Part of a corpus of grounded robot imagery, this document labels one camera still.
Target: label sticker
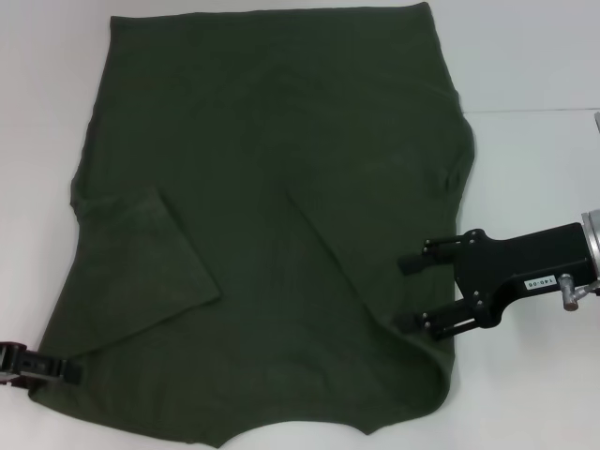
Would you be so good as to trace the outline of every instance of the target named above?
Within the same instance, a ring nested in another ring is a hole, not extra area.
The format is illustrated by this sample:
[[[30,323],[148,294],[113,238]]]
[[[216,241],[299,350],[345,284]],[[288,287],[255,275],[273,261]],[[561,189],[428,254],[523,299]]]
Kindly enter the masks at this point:
[[[556,284],[556,278],[553,275],[536,279],[528,279],[527,281],[525,281],[525,287],[528,291],[531,291],[533,289],[546,288],[546,286],[551,286],[553,284]]]

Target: white background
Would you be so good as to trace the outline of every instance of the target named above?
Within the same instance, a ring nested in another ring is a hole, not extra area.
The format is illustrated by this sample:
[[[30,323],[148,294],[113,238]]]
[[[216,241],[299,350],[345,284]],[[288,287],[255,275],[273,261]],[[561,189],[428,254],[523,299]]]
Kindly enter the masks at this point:
[[[0,0],[0,340],[36,348],[65,280],[77,226],[68,206],[109,44],[111,15],[401,6],[366,0]],[[496,238],[578,221],[600,208],[600,2],[430,2],[477,157],[459,228]],[[501,326],[457,339],[450,397],[371,436],[288,423],[227,450],[600,448],[600,305],[522,300]],[[187,449],[88,424],[0,388],[0,444],[28,449]]]

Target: dark green fabric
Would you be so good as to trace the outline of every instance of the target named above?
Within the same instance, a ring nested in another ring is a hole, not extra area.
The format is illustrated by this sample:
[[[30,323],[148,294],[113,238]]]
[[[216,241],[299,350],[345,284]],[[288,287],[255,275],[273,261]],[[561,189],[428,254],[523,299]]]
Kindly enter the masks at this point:
[[[40,350],[83,366],[32,399],[219,446],[288,420],[370,433],[430,413],[451,341],[400,312],[450,269],[473,139],[427,4],[112,18],[73,181],[75,261]]]

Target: black clamp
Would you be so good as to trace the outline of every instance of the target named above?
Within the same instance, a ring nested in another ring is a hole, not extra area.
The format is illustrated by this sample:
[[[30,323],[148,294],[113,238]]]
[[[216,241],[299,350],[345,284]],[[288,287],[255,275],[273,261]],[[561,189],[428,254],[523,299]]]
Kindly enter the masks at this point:
[[[27,351],[16,342],[0,342],[0,384],[29,389],[39,382],[78,384],[81,369],[66,359]]]
[[[498,325],[506,307],[519,298],[558,291],[563,274],[570,274],[576,286],[596,280],[579,223],[507,240],[490,239],[483,230],[428,239],[420,255],[402,257],[397,264],[405,276],[432,265],[454,266],[455,282],[464,298],[396,317],[403,333],[424,330],[434,339]]]

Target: green t-shirt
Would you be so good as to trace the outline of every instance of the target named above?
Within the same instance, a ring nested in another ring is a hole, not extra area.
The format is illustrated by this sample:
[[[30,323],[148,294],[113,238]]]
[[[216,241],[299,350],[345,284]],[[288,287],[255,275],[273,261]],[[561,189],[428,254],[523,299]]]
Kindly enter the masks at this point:
[[[427,4],[112,18],[72,185],[79,245],[32,399],[220,446],[289,420],[366,433],[443,402],[454,300],[398,256],[452,234],[473,137]]]

